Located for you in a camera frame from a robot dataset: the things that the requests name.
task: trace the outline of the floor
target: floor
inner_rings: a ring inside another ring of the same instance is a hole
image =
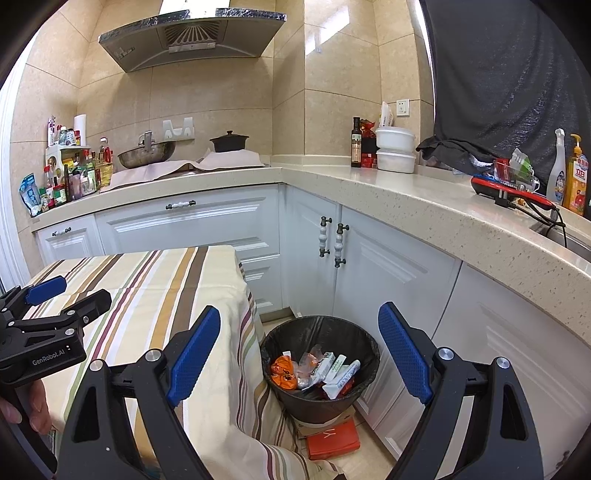
[[[291,318],[287,317],[265,323],[265,331],[269,333],[273,328],[291,320]],[[347,480],[385,479],[396,463],[394,457],[386,450],[386,447],[359,413],[355,414],[355,425],[361,441],[359,450],[331,458],[330,461],[343,469]]]

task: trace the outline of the speckled beige countertop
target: speckled beige countertop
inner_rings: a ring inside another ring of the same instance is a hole
[[[495,206],[465,183],[341,166],[281,166],[191,174],[100,193],[31,219],[33,231],[143,200],[285,183],[377,218],[457,257],[547,312],[591,346],[591,263],[535,233],[535,220]],[[571,212],[573,235],[591,223]]]

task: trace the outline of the cabinet handle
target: cabinet handle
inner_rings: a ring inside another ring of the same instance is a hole
[[[70,233],[72,231],[72,227],[69,226],[68,228],[66,228],[63,232],[57,231],[57,232],[53,232],[51,234],[51,236],[58,236],[58,235],[64,235],[66,233]]]
[[[173,208],[192,207],[193,205],[197,205],[197,202],[195,202],[195,200],[191,200],[190,202],[169,203],[166,206],[166,209],[172,210]]]
[[[330,250],[326,249],[326,241],[328,236],[326,235],[326,223],[332,223],[332,218],[320,217],[320,258],[324,258],[325,255],[330,255]]]
[[[346,265],[347,260],[346,258],[340,258],[341,253],[343,251],[343,230],[349,230],[349,225],[343,225],[339,223],[336,229],[336,239],[335,239],[335,268],[340,268],[340,265]]]

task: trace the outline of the kitchen wall tile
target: kitchen wall tile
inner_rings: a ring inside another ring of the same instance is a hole
[[[12,142],[47,142],[47,119],[73,125],[78,88],[33,66],[25,65],[12,117]]]
[[[226,135],[228,130],[233,130],[235,134],[247,135],[248,150],[260,155],[272,153],[273,111],[271,109],[215,110],[151,119],[150,130],[154,132],[156,141],[163,139],[163,120],[172,120],[173,126],[178,128],[183,124],[186,116],[193,117],[195,139],[177,142],[172,160],[200,159],[208,148],[213,151],[213,144],[209,139]]]
[[[139,136],[146,130],[150,129],[150,122],[138,122],[136,124],[124,125],[117,127],[100,134],[87,137],[86,143],[92,147],[92,150],[97,151],[100,148],[100,138],[106,137],[109,140],[109,146],[115,154],[113,159],[113,169],[115,171],[123,170],[119,162],[118,155],[138,146]]]
[[[431,76],[431,66],[429,65],[429,57],[427,56],[427,47],[421,37],[415,35],[414,38],[417,45],[418,85],[421,92],[421,100],[433,105],[433,77]]]
[[[80,89],[78,113],[87,115],[86,135],[150,118],[152,69],[120,73]]]
[[[101,33],[122,27],[143,18],[158,15],[162,0],[122,0],[107,4],[96,24],[92,40],[97,40]]]
[[[306,0],[305,23],[377,44],[374,8],[367,0]]]
[[[382,101],[378,46],[350,35],[306,25],[306,88]],[[328,39],[321,43],[324,36]],[[317,48],[308,51],[308,45]]]
[[[273,154],[304,153],[304,91],[273,109]]]
[[[277,54],[304,24],[304,0],[277,0],[275,10],[287,14],[287,21],[274,38],[275,53]]]
[[[304,89],[304,25],[275,54],[273,107]]]
[[[275,0],[230,0],[231,8],[253,8],[255,10],[275,11]]]
[[[91,42],[82,68],[80,86],[123,73],[121,67],[98,42]]]
[[[27,63],[78,87],[87,51],[87,39],[58,12],[41,27]]]
[[[389,105],[395,111],[396,104],[390,103]],[[433,123],[433,105],[422,100],[413,100],[410,102],[410,116],[394,117],[394,125],[396,127],[407,128],[414,133],[416,137],[415,147],[433,135]]]
[[[305,92],[306,155],[350,155],[353,117],[379,119],[379,103],[315,90]]]
[[[271,108],[273,59],[192,60],[154,67],[150,117]]]
[[[59,11],[87,41],[96,40],[92,34],[103,11],[101,0],[68,0]]]
[[[379,45],[413,33],[406,0],[377,0],[374,11]]]
[[[380,45],[379,62],[384,102],[421,98],[414,34]]]
[[[19,142],[10,144],[10,189],[12,210],[17,223],[17,231],[29,227],[29,211],[21,200],[18,188],[23,178],[30,173],[35,175],[38,187],[45,186],[43,167],[45,164],[46,142]]]
[[[31,232],[31,228],[27,228],[22,232],[19,232],[18,239],[21,243],[22,253],[25,256],[25,261],[27,262],[29,273],[31,275],[31,278],[33,278],[41,270],[43,270],[43,267],[45,267],[45,265],[43,264],[43,260],[41,259],[39,247],[37,246],[35,236]]]

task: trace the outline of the orange box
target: orange box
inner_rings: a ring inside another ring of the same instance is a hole
[[[326,460],[354,452],[361,446],[353,419],[325,432],[306,437],[306,442],[310,460]]]

